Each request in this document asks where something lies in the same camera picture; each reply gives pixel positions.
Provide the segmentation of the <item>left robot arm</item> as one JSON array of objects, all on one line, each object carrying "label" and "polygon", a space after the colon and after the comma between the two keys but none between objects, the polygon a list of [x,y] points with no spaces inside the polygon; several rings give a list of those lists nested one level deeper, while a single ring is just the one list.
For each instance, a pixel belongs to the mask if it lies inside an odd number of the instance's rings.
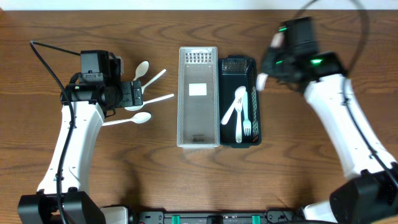
[{"label": "left robot arm", "polygon": [[62,125],[53,158],[36,194],[23,195],[18,204],[22,223],[137,223],[126,205],[99,208],[90,198],[89,175],[93,151],[106,112],[125,107],[131,83],[121,74],[89,73],[72,76],[62,99]]}]

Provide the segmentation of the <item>white plastic spoon top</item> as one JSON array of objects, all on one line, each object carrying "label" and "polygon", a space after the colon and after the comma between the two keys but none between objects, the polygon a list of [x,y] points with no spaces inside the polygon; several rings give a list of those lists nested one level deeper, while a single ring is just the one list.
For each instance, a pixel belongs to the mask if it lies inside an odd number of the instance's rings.
[{"label": "white plastic spoon top", "polygon": [[149,62],[148,61],[141,62],[136,68],[135,77],[133,80],[136,81],[140,77],[143,77],[147,73],[148,69],[149,69]]}]

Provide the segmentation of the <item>pink-white plastic fork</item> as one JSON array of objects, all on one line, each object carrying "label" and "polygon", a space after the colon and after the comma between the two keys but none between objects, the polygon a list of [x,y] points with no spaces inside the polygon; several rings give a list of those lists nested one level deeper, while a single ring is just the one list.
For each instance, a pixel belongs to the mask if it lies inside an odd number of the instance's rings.
[{"label": "pink-white plastic fork", "polygon": [[265,89],[267,77],[271,74],[272,63],[277,55],[277,49],[281,47],[283,40],[284,40],[284,35],[281,32],[276,33],[273,36],[270,46],[268,47],[265,55],[263,56],[261,72],[257,76],[256,80],[257,91],[263,91]]}]

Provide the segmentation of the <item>mint green plastic fork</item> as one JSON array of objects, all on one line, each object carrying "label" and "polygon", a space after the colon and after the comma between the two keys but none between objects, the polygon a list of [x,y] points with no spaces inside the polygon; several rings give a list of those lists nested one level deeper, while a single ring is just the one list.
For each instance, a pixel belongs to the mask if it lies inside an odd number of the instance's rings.
[{"label": "mint green plastic fork", "polygon": [[248,100],[248,93],[245,92],[243,96],[243,113],[244,113],[244,120],[243,120],[243,129],[244,129],[244,135],[245,136],[250,136],[251,135],[251,130],[252,130],[252,124],[251,121],[249,120],[249,100]]}]

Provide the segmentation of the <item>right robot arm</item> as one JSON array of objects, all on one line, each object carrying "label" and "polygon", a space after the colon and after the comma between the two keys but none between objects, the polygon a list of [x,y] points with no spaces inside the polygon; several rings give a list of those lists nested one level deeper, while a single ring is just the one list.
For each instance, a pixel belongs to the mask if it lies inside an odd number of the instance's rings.
[{"label": "right robot arm", "polygon": [[329,199],[302,207],[309,223],[372,223],[397,215],[397,160],[365,117],[334,52],[269,47],[261,72],[299,84],[336,150],[347,183]]}]

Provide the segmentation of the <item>white plastic spoon bottom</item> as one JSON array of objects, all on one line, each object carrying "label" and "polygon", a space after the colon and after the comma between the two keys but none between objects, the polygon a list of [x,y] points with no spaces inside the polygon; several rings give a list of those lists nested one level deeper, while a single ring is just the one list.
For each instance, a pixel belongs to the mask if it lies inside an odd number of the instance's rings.
[{"label": "white plastic spoon bottom", "polygon": [[136,113],[133,117],[128,118],[128,119],[120,119],[120,120],[105,122],[105,123],[103,123],[103,126],[111,126],[111,125],[121,124],[121,123],[126,123],[126,122],[142,124],[142,123],[145,123],[146,121],[150,120],[151,117],[152,117],[152,115],[148,112],[139,112],[139,113]]}]

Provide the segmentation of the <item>white plastic spoon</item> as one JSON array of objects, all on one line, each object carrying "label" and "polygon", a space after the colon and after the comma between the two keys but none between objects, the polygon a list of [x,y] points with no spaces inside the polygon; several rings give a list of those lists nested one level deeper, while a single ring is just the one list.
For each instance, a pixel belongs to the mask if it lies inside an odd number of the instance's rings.
[{"label": "white plastic spoon", "polygon": [[103,126],[111,126],[111,125],[121,124],[121,123],[126,123],[126,122],[142,124],[142,123],[145,123],[146,121],[150,120],[151,117],[152,117],[152,115],[148,112],[139,112],[139,113],[136,113],[133,117],[128,118],[128,119],[120,119],[120,120],[105,122],[105,123],[103,123]]},{"label": "white plastic spoon", "polygon": [[148,61],[141,62],[136,68],[135,77],[133,80],[136,81],[140,77],[143,77],[147,73],[148,69],[149,69],[149,62]]},{"label": "white plastic spoon", "polygon": [[158,78],[160,78],[167,70],[163,69],[161,72],[159,72],[156,76],[154,76],[151,80],[149,80],[145,85],[141,86],[141,93],[142,95],[144,94],[145,89],[155,82]]},{"label": "white plastic spoon", "polygon": [[140,105],[140,106],[129,106],[129,107],[125,107],[124,109],[128,110],[128,111],[137,111],[137,110],[140,110],[141,108],[143,108],[145,105],[147,105],[149,103],[155,103],[155,102],[158,102],[158,101],[169,99],[171,97],[174,97],[173,93],[168,94],[168,95],[164,95],[164,96],[160,96],[160,97],[148,100],[148,101],[143,101],[142,105]]}]

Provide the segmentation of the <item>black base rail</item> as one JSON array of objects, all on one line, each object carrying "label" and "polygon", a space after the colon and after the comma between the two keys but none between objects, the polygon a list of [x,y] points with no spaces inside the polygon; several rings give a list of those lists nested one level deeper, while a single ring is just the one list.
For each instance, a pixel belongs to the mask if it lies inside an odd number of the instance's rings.
[{"label": "black base rail", "polygon": [[244,213],[177,213],[146,211],[134,212],[123,206],[103,207],[100,209],[106,223],[137,224],[273,224],[299,221],[301,218],[290,210],[269,209],[265,212]]}]

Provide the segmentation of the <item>black plastic mesh basket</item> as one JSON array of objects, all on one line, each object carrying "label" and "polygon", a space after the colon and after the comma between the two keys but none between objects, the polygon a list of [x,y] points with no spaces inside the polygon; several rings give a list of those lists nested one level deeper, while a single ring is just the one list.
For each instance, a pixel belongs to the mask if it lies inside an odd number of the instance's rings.
[{"label": "black plastic mesh basket", "polygon": [[243,120],[244,113],[241,112],[242,137],[241,143],[235,141],[236,110],[226,125],[220,122],[220,143],[223,146],[234,148],[247,148],[256,146],[262,141],[261,117],[259,94],[256,90],[257,68],[256,62],[251,57],[242,55],[230,55],[218,60],[218,84],[219,84],[219,106],[220,116],[223,117],[234,101],[234,92],[239,86],[245,86],[249,100],[249,120],[252,124],[250,136],[244,135]]}]

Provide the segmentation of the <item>cream plastic fork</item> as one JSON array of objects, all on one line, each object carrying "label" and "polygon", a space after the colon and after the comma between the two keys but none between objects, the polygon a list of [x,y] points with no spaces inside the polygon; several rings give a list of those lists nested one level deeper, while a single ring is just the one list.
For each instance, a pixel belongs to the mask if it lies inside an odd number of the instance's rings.
[{"label": "cream plastic fork", "polygon": [[243,140],[242,137],[242,120],[241,120],[241,112],[243,110],[242,98],[239,98],[237,104],[235,106],[236,110],[236,130],[235,130],[235,141],[237,143],[241,143]]}]

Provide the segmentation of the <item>clear plastic mesh basket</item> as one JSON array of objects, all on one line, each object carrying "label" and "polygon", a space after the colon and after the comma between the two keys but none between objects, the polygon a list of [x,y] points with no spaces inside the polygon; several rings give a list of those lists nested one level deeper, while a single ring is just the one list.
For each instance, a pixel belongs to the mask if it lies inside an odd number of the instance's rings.
[{"label": "clear plastic mesh basket", "polygon": [[[190,83],[206,83],[206,96],[190,96]],[[214,149],[220,145],[218,49],[181,47],[178,64],[177,146]]]}]

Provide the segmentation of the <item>pink-white plastic spoon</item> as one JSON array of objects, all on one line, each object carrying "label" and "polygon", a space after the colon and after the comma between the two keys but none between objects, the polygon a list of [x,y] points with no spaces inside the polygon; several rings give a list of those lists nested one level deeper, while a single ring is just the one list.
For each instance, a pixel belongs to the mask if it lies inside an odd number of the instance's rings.
[{"label": "pink-white plastic spoon", "polygon": [[222,125],[226,125],[228,123],[228,121],[233,113],[233,110],[235,109],[236,105],[239,104],[239,102],[241,101],[241,98],[243,97],[245,92],[246,92],[245,86],[239,86],[236,89],[236,91],[234,92],[234,101],[221,119]]}]

